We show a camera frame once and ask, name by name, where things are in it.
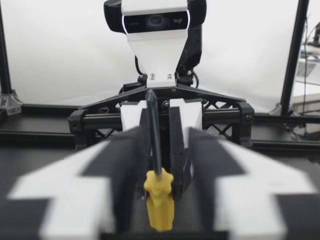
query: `black bracket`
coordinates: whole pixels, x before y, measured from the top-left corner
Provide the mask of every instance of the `black bracket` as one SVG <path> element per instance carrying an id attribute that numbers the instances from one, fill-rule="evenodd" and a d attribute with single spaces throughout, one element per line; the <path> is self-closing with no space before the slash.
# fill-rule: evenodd
<path id="1" fill-rule="evenodd" d="M 255 110 L 246 102 L 238 102 L 234 107 L 241 112 L 240 122 L 232 126 L 232 141 L 246 148 L 252 147 L 251 129 L 255 118 Z"/>
<path id="2" fill-rule="evenodd" d="M 97 143 L 94 130 L 84 130 L 83 117 L 87 110 L 76 110 L 68 117 L 70 132 L 74 134 L 75 150 L 79 151 Z"/>

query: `black pole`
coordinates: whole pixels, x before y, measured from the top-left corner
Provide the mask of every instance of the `black pole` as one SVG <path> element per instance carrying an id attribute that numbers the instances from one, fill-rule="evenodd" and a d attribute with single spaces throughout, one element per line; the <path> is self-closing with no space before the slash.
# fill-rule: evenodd
<path id="1" fill-rule="evenodd" d="M 6 49 L 5 31 L 4 23 L 1 11 L 0 2 L 0 83 L 1 83 L 1 93 L 2 94 L 12 94 L 10 74 L 9 74 L 9 64 Z"/>
<path id="2" fill-rule="evenodd" d="M 281 97 L 281 115 L 287 116 L 289 114 L 290 100 L 292 90 L 295 83 L 297 64 L 300 55 L 302 37 L 304 35 L 305 22 L 307 18 L 309 0 L 299 0 L 298 9 L 296 12 L 290 53 L 286 67 L 284 85 Z"/>
<path id="3" fill-rule="evenodd" d="M 145 95 L 148 123 L 150 129 L 150 140 L 152 149 L 152 163 L 155 175 L 161 177 L 162 161 L 161 161 L 161 146 L 160 146 L 160 125 L 158 114 L 158 100 L 153 90 L 149 89 Z"/>

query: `black table surface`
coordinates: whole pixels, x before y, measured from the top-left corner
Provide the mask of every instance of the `black table surface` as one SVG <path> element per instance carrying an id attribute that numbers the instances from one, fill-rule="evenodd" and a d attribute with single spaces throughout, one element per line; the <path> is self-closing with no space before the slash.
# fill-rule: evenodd
<path id="1" fill-rule="evenodd" d="M 69 134 L 66 117 L 16 115 L 10 121 L 0 124 L 0 131 L 39 132 Z M 277 125 L 256 125 L 252 129 L 252 139 L 267 141 L 289 141 L 290 134 Z M 19 176 L 58 161 L 70 154 L 72 148 L 51 147 L 15 147 L 0 145 L 0 204 Z M 306 158 L 277 157 L 275 159 L 309 174 L 320 189 L 320 166 Z M 175 232 L 201 231 L 200 219 L 194 209 L 194 187 L 191 186 L 180 201 L 175 203 Z M 135 233 L 154 232 L 149 226 L 146 203 L 135 199 L 133 203 L 131 230 Z"/>
<path id="2" fill-rule="evenodd" d="M 39 169 L 73 153 L 72 149 L 0 147 L 0 204 L 6 199 L 19 176 Z M 320 165 L 305 158 L 277 158 L 309 174 L 320 189 Z M 182 199 L 175 203 L 174 232 L 199 232 L 202 230 L 200 218 L 195 209 L 194 186 L 190 186 Z M 149 226 L 146 202 L 135 198 L 133 203 L 131 231 L 134 233 L 152 233 Z"/>

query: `black stripe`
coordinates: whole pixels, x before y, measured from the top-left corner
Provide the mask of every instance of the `black stripe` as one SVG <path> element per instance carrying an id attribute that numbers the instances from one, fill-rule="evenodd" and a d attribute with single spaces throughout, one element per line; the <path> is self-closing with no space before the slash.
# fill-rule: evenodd
<path id="1" fill-rule="evenodd" d="M 136 166 L 140 161 L 137 145 L 140 132 L 140 128 L 135 128 L 112 137 L 110 144 L 82 173 L 88 177 L 111 178 L 117 232 L 125 232 L 130 228 L 133 195 L 137 182 Z"/>
<path id="2" fill-rule="evenodd" d="M 284 240 L 320 239 L 320 196 L 318 194 L 277 195 L 287 234 Z"/>
<path id="3" fill-rule="evenodd" d="M 194 167 L 201 221 L 206 230 L 212 231 L 216 212 L 214 184 L 216 178 L 243 175 L 245 171 L 226 152 L 218 140 L 207 133 L 191 129 L 189 148 Z"/>
<path id="4" fill-rule="evenodd" d="M 49 200 L 11 200 L 0 206 L 0 240 L 40 240 Z"/>

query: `black cable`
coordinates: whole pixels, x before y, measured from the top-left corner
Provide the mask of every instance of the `black cable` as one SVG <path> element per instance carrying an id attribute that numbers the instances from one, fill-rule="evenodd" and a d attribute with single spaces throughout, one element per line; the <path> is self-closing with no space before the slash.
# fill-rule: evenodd
<path id="1" fill-rule="evenodd" d="M 134 63 L 135 63 L 135 68 L 138 74 L 143 75 L 143 73 L 140 71 L 140 68 L 139 68 L 139 62 L 138 62 L 137 56 L 134 56 Z"/>
<path id="2" fill-rule="evenodd" d="M 199 77 L 198 77 L 198 75 L 195 73 L 195 71 L 193 69 L 190 70 L 190 72 L 191 72 L 192 77 L 195 78 L 195 81 L 196 81 L 195 88 L 197 89 L 199 87 Z"/>

